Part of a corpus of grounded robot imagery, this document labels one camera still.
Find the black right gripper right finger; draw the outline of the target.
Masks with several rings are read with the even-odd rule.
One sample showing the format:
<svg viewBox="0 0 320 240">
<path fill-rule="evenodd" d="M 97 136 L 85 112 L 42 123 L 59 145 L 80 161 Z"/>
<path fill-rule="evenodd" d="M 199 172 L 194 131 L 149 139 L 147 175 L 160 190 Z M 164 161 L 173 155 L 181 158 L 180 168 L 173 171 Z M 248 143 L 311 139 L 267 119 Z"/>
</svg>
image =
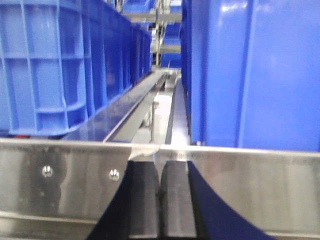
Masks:
<svg viewBox="0 0 320 240">
<path fill-rule="evenodd" d="M 209 186 L 192 161 L 167 161 L 161 175 L 164 240 L 270 240 Z"/>
</svg>

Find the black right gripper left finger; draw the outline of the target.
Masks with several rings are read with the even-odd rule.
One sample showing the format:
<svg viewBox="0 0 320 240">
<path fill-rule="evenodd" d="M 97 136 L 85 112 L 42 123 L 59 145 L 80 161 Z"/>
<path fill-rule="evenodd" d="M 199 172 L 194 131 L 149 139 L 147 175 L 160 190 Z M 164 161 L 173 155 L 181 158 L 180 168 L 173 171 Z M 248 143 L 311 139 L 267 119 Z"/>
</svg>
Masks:
<svg viewBox="0 0 320 240">
<path fill-rule="evenodd" d="M 110 204 L 88 240 L 158 240 L 159 178 L 150 161 L 129 161 Z"/>
</svg>

